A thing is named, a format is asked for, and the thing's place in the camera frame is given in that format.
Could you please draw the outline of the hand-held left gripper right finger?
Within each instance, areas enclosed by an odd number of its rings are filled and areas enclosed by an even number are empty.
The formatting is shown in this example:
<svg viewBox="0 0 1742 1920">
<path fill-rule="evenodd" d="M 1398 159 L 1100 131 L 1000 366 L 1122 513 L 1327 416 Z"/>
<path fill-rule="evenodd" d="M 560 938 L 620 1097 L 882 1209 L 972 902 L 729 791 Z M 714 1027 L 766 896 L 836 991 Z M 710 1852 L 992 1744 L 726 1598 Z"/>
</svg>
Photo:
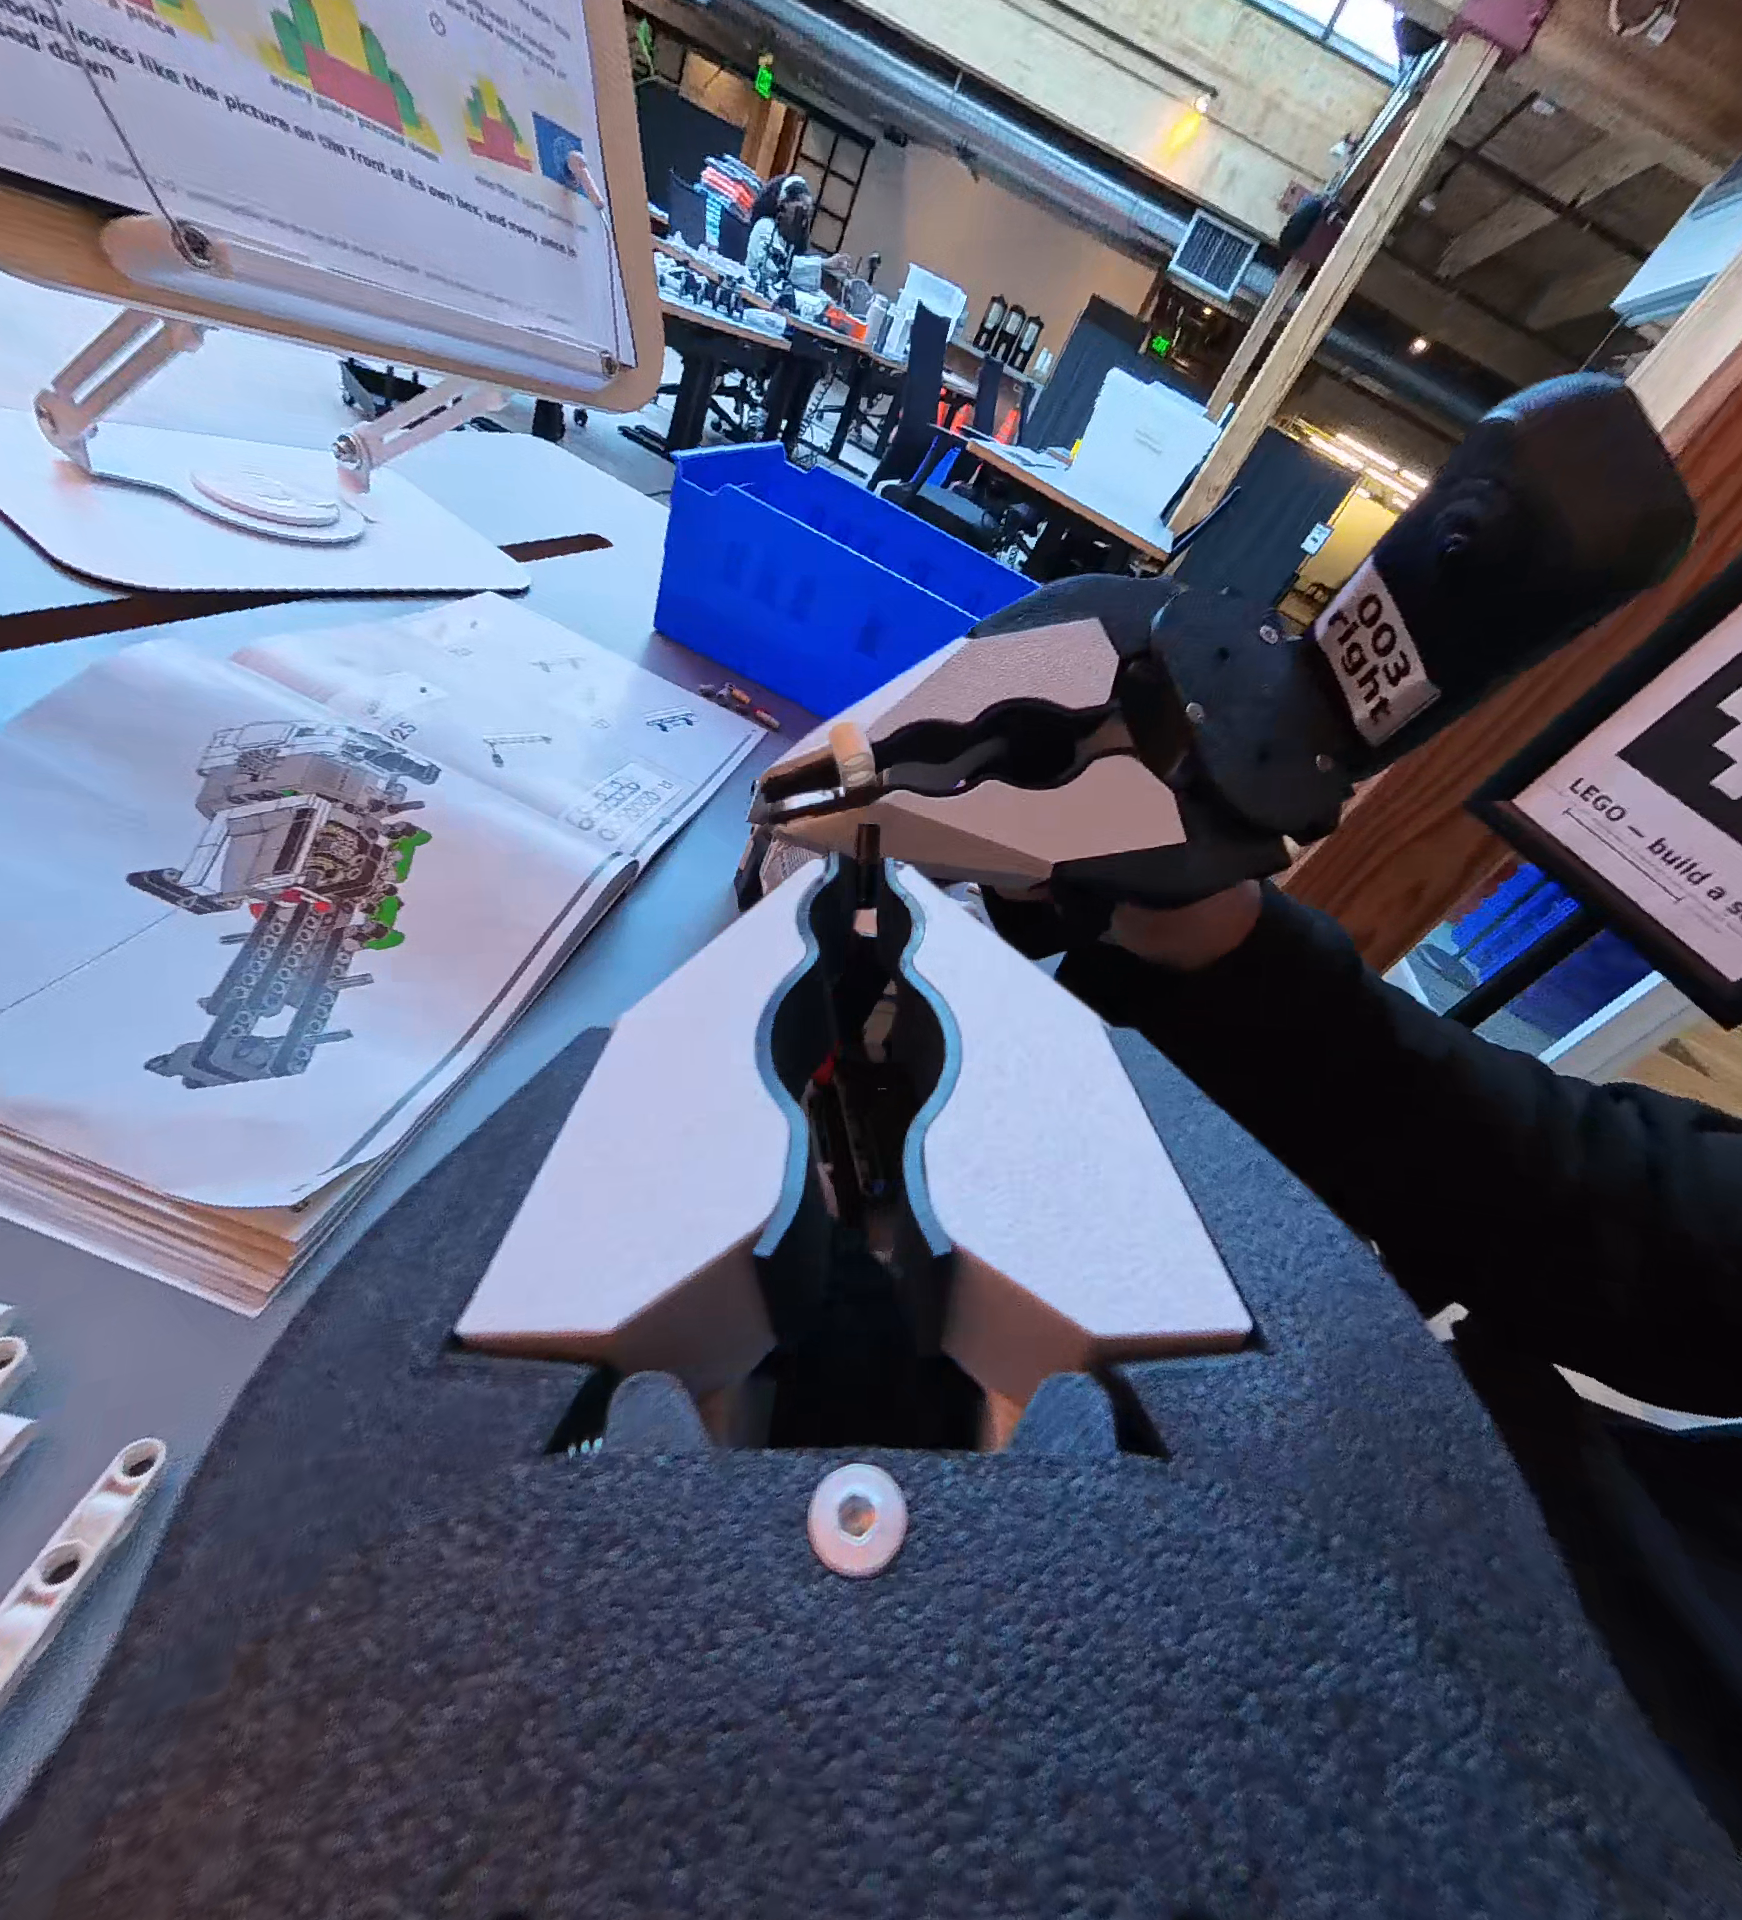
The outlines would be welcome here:
<svg viewBox="0 0 1742 1920">
<path fill-rule="evenodd" d="M 945 1037 L 920 1147 L 939 1346 L 985 1395 L 985 1443 L 1048 1376 L 1241 1350 L 1250 1313 L 1107 1027 L 914 868 L 886 877 Z"/>
</svg>

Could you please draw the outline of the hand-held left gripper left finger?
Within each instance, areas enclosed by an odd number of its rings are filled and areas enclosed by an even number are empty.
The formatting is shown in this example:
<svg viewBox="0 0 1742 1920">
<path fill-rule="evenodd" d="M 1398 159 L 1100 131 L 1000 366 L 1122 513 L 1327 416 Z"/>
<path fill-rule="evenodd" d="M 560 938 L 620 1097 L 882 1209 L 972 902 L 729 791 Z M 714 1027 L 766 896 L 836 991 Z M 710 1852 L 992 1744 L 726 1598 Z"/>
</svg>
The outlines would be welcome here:
<svg viewBox="0 0 1742 1920">
<path fill-rule="evenodd" d="M 712 1440 L 760 1447 L 766 1357 L 803 1337 L 828 1215 L 806 1096 L 839 1045 L 839 858 L 803 865 L 611 1027 L 465 1302 L 482 1355 L 671 1376 Z"/>
</svg>

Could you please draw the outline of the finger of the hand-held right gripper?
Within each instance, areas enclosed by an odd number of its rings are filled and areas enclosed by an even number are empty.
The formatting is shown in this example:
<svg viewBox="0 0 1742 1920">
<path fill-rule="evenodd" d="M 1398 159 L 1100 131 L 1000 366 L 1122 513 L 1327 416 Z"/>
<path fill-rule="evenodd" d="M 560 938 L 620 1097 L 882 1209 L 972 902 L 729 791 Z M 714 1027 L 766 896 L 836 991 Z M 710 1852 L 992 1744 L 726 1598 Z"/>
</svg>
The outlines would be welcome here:
<svg viewBox="0 0 1742 1920">
<path fill-rule="evenodd" d="M 1122 657 L 1104 625 L 1065 620 L 963 636 L 859 698 L 839 717 L 868 735 L 871 797 L 953 797 L 981 780 L 1056 787 L 1085 763 L 1125 753 L 1116 697 Z M 769 797 L 859 797 L 836 784 L 827 732 L 763 775 Z"/>
<path fill-rule="evenodd" d="M 815 853 L 849 853 L 859 829 L 871 827 L 888 861 L 930 880 L 1003 886 L 1124 854 L 1178 854 L 1190 842 L 1178 795 L 1125 753 L 1089 761 L 1056 787 L 981 780 L 953 797 L 859 792 L 854 804 L 833 810 L 775 800 L 759 787 L 748 818 Z"/>
</svg>

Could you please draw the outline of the person's right forearm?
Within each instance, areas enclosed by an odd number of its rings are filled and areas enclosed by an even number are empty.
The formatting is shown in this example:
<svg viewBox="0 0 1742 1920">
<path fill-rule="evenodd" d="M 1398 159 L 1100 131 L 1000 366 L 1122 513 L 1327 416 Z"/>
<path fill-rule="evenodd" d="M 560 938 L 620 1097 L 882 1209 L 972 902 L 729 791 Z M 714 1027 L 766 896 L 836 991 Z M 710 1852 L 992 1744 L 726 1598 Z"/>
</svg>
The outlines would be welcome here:
<svg viewBox="0 0 1742 1920">
<path fill-rule="evenodd" d="M 1742 1119 L 1488 1043 L 1261 888 L 1200 971 L 1085 942 L 1045 903 L 992 925 L 1139 1034 L 1360 1238 L 1418 1308 L 1665 1405 L 1742 1408 Z"/>
</svg>

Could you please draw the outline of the long desk with lego models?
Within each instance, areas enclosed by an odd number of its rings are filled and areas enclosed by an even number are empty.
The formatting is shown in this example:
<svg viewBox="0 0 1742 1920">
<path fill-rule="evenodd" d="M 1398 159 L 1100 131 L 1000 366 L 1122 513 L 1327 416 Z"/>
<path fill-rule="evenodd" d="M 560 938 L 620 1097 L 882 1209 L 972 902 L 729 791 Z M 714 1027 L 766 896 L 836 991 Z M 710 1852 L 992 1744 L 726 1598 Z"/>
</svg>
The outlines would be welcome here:
<svg viewBox="0 0 1742 1920">
<path fill-rule="evenodd" d="M 671 399 L 664 436 L 641 425 L 620 429 L 644 450 L 664 460 L 695 450 L 705 438 L 714 391 L 731 374 L 765 384 L 765 434 L 794 454 L 819 374 L 842 364 L 849 384 L 828 460 L 851 438 L 873 387 L 886 385 L 901 397 L 908 376 L 904 360 L 873 347 L 849 326 L 806 322 L 793 310 L 770 305 L 748 287 L 732 259 L 665 239 L 654 242 L 651 256 L 664 344 L 680 361 L 680 378 L 659 385 L 659 394 Z"/>
</svg>

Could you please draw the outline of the light wooden desk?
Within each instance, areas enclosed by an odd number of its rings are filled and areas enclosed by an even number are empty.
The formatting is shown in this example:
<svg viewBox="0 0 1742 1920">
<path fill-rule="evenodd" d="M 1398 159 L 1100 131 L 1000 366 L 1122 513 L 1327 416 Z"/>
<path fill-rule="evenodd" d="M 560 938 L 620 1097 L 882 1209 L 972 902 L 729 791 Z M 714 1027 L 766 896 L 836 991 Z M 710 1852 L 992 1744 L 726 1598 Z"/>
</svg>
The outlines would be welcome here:
<svg viewBox="0 0 1742 1920">
<path fill-rule="evenodd" d="M 1028 490 L 1035 500 L 1045 504 L 1052 515 L 1094 528 L 1095 534 L 1124 550 L 1139 569 L 1155 572 L 1176 566 L 1176 535 L 1163 520 L 1155 513 L 1131 515 L 1124 511 L 1122 504 L 1079 482 L 1073 465 L 1060 462 L 1056 454 L 1003 444 L 976 432 L 963 432 L 954 438 L 961 450 L 970 454 L 982 467 L 990 467 L 1004 480 Z"/>
</svg>

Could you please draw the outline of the dark partition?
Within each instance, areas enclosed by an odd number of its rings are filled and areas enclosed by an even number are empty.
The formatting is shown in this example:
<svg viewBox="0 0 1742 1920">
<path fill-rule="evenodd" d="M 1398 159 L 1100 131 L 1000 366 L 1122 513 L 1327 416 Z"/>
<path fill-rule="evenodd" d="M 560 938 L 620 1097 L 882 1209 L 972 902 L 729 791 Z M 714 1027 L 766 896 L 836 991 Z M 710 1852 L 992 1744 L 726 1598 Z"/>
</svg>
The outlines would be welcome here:
<svg viewBox="0 0 1742 1920">
<path fill-rule="evenodd" d="M 1271 428 L 1248 454 L 1218 510 L 1201 522 L 1173 569 L 1190 591 L 1271 611 L 1304 565 L 1316 526 L 1328 526 L 1357 480 L 1355 467 Z"/>
</svg>

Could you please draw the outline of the blue plastic bin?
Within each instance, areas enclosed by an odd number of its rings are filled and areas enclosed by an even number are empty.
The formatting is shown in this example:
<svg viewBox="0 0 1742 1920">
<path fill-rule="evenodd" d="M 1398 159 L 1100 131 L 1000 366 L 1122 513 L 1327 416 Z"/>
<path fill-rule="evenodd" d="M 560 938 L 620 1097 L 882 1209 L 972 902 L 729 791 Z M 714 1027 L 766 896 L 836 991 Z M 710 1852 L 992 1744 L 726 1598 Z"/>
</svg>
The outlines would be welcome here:
<svg viewBox="0 0 1742 1920">
<path fill-rule="evenodd" d="M 830 717 L 1034 593 L 1013 572 L 776 442 L 671 462 L 654 629 Z"/>
</svg>

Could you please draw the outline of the white box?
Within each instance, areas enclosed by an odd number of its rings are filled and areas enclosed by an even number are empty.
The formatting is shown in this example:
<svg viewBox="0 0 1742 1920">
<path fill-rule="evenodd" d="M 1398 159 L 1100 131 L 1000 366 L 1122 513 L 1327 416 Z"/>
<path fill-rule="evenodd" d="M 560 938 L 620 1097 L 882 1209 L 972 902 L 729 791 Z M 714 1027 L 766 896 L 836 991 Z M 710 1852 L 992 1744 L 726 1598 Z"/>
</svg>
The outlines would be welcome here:
<svg viewBox="0 0 1742 1920">
<path fill-rule="evenodd" d="M 1070 490 L 1124 526 L 1163 524 L 1219 432 L 1201 401 L 1110 369 L 1078 439 Z"/>
</svg>

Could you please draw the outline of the black office chair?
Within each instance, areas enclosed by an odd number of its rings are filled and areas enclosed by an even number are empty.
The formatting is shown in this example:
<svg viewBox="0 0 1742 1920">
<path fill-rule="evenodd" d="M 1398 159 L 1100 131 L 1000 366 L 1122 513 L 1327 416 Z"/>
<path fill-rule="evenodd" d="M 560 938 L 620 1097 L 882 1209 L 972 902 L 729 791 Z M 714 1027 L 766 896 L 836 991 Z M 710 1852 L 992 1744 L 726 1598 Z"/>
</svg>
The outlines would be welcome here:
<svg viewBox="0 0 1742 1920">
<path fill-rule="evenodd" d="M 871 492 L 914 482 L 937 446 L 937 406 L 948 331 L 951 322 L 934 308 L 919 303 L 913 310 L 907 368 L 882 438 L 879 465 L 867 482 Z"/>
</svg>

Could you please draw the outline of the framed tag placard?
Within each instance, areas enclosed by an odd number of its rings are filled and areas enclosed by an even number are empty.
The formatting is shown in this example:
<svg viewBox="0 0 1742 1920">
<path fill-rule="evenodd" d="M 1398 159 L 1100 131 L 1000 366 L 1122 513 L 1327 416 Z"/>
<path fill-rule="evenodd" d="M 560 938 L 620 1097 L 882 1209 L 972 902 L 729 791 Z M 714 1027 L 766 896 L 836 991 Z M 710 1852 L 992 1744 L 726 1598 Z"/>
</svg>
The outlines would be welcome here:
<svg viewBox="0 0 1742 1920">
<path fill-rule="evenodd" d="M 1719 1027 L 1742 1023 L 1742 551 L 1467 808 Z"/>
</svg>

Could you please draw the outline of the person's black top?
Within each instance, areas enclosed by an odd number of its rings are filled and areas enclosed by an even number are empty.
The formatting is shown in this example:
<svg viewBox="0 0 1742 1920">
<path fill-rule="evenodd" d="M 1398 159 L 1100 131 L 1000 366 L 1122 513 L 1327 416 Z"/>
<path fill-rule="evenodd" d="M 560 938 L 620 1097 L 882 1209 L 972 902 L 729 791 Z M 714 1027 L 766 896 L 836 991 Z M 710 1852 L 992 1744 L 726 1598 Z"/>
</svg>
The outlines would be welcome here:
<svg viewBox="0 0 1742 1920">
<path fill-rule="evenodd" d="M 1742 1418 L 1586 1398 L 1460 1306 L 1430 1323 L 1525 1477 L 1651 1733 L 1742 1852 Z"/>
</svg>

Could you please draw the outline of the instruction sign on stand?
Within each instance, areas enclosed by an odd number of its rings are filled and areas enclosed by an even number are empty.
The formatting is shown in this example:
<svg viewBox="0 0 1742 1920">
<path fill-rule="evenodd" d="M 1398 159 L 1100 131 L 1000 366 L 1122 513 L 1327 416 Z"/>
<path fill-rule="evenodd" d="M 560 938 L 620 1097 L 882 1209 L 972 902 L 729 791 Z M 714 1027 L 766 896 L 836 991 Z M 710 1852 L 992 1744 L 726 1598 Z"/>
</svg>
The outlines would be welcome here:
<svg viewBox="0 0 1742 1920">
<path fill-rule="evenodd" d="M 511 396 L 655 389 L 617 4 L 0 4 L 0 273 L 113 313 L 0 407 L 0 515 L 91 583 L 522 594 L 389 471 Z M 429 371 L 328 454 L 101 425 L 208 331 Z"/>
</svg>

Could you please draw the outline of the light wooden post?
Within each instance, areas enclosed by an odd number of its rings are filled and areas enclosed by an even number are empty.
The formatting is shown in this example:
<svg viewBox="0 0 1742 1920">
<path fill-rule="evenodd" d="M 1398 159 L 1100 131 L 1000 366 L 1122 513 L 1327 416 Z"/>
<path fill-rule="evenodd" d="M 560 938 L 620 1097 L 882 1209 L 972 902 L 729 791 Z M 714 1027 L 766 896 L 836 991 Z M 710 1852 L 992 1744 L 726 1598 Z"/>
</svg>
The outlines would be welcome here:
<svg viewBox="0 0 1742 1920">
<path fill-rule="evenodd" d="M 1474 32 L 1447 38 L 1409 118 L 1330 252 L 1302 286 L 1294 272 L 1277 278 L 1271 300 L 1252 322 L 1235 369 L 1225 371 L 1212 394 L 1210 414 L 1218 420 L 1219 436 L 1172 515 L 1176 534 L 1208 517 L 1229 490 L 1498 58 L 1500 51 Z"/>
</svg>

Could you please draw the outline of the wall air vent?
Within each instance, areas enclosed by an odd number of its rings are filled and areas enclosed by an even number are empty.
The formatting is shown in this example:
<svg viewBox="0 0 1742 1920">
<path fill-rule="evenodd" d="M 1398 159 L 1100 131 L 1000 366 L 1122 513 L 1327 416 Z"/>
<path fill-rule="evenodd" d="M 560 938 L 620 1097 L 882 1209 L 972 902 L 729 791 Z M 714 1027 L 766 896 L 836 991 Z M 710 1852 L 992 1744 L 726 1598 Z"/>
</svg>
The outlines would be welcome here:
<svg viewBox="0 0 1742 1920">
<path fill-rule="evenodd" d="M 1229 303 L 1255 254 L 1254 233 L 1198 207 L 1167 262 L 1166 276 L 1198 300 Z"/>
</svg>

